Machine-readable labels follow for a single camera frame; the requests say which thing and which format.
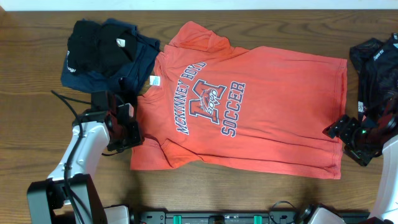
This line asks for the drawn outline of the orange-red soccer t-shirt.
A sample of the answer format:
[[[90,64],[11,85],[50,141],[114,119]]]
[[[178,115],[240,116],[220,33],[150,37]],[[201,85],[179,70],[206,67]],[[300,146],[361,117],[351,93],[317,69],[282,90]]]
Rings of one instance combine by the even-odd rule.
[[[347,61],[233,47],[187,22],[158,54],[157,84],[137,99],[144,142],[131,169],[193,161],[318,179],[341,176],[342,143],[323,130],[345,110]]]

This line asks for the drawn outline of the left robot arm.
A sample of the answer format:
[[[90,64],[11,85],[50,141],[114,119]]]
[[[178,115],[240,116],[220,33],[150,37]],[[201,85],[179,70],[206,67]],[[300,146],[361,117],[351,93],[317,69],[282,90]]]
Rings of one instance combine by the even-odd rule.
[[[93,182],[101,157],[143,143],[136,108],[111,91],[91,94],[74,113],[71,141],[56,168],[27,190],[32,223],[131,223],[125,205],[104,207]]]

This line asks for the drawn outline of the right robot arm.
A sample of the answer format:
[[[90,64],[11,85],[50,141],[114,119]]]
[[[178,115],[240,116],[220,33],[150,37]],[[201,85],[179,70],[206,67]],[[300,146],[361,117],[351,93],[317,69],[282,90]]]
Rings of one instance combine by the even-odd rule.
[[[338,214],[320,205],[302,218],[302,222],[397,223],[397,114],[382,116],[374,128],[364,128],[358,120],[344,115],[323,133],[343,141],[346,154],[361,166],[368,165],[374,157],[382,156],[377,199],[368,217],[359,213]]]

